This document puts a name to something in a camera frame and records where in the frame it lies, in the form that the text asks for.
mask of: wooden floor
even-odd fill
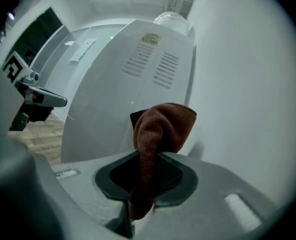
[[[59,164],[64,123],[50,115],[45,122],[29,122],[23,131],[8,136],[24,143],[32,153],[44,155],[50,164]]]

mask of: black rubber seal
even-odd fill
[[[196,189],[196,173],[186,165],[158,153],[155,156],[158,179],[158,196],[155,207],[177,206]],[[140,179],[140,155],[136,151],[109,165],[95,174],[95,183],[107,198],[127,201],[128,195]]]

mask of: label sticker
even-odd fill
[[[153,45],[153,46],[158,46],[160,40],[161,40],[161,37],[154,33],[146,33],[141,39],[142,42]]]

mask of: brown cloth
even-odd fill
[[[129,216],[143,218],[157,196],[154,157],[159,152],[178,152],[186,141],[197,114],[190,108],[164,103],[130,115],[133,144],[140,153],[141,179],[129,195]]]

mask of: white appliance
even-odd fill
[[[65,123],[63,163],[133,150],[130,114],[161,103],[184,104],[193,40],[135,20],[101,51],[85,74]]]

